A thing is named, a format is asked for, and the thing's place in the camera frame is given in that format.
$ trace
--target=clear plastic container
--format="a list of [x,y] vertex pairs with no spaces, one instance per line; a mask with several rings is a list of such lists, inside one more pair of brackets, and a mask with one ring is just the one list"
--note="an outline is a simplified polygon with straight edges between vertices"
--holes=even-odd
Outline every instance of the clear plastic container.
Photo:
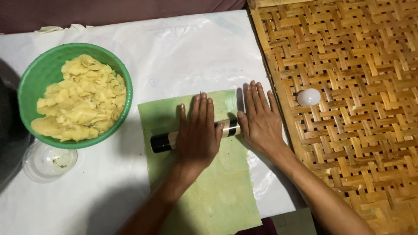
[[22,165],[34,182],[50,183],[65,175],[77,162],[77,150],[61,149],[36,140],[26,150]]

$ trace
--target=rolling pin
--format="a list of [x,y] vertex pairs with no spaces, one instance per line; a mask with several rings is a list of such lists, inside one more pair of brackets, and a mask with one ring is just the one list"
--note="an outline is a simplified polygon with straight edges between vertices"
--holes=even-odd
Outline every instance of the rolling pin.
[[[224,123],[222,138],[238,135],[241,133],[241,127],[237,123],[236,119],[219,121],[215,123],[215,127],[218,123]],[[152,136],[151,148],[154,153],[161,153],[164,151],[176,149],[177,133],[178,131]]]

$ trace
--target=tiled floor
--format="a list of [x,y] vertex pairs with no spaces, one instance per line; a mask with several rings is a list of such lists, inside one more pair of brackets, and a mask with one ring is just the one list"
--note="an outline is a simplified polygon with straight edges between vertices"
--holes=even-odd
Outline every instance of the tiled floor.
[[277,235],[317,235],[311,210],[307,207],[272,216]]

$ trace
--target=white plastic sheet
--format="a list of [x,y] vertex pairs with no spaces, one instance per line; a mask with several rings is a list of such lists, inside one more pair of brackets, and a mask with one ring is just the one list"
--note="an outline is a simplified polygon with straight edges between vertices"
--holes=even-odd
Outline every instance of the white plastic sheet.
[[[0,59],[22,75],[41,53],[71,42],[104,47],[125,63],[132,108],[114,135],[78,150],[75,167],[58,181],[37,184],[20,172],[0,195],[0,234],[113,234],[149,194],[137,104],[253,79],[270,87],[244,10],[3,35]],[[297,193],[286,177],[252,152],[248,163],[261,217],[294,211]]]

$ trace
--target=bamboo mat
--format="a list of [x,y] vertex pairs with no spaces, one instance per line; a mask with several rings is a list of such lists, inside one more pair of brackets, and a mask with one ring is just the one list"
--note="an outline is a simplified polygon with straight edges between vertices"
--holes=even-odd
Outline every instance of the bamboo mat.
[[418,2],[290,2],[248,3],[296,155],[378,234],[418,234]]

